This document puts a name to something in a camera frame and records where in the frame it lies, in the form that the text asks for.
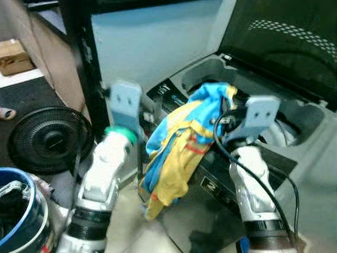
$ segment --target black fan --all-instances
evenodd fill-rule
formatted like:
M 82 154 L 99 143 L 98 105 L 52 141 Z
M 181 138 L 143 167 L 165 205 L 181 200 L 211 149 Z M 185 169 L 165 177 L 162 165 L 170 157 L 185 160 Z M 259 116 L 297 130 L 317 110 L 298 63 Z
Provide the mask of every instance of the black fan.
M 81 148 L 84 158 L 93 143 L 92 127 L 85 117 L 67 107 L 50 106 L 18 122 L 9 138 L 8 151 L 18 168 L 54 174 L 72 169 L 77 149 Z

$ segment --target bucket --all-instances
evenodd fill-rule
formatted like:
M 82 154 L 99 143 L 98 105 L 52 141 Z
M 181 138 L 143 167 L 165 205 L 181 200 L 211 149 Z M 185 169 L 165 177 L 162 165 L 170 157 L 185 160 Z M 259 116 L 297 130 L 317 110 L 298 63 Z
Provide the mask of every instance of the bucket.
M 0 168 L 0 187 L 13 180 L 29 186 L 31 194 L 28 206 L 15 227 L 0 240 L 0 253 L 49 252 L 52 246 L 52 231 L 48 221 L 48 206 L 44 196 L 36 189 L 33 180 L 22 170 Z

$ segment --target blue bucket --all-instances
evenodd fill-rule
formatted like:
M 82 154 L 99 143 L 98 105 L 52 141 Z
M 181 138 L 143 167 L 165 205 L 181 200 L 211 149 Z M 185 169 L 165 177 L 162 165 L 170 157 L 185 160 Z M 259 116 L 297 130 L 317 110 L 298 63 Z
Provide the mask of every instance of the blue bucket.
M 19 169 L 0 168 L 0 187 L 14 180 L 27 184 L 31 195 L 27 209 L 19 222 L 0 240 L 0 253 L 13 251 L 26 244 L 39 231 L 43 222 L 43 210 L 32 178 Z

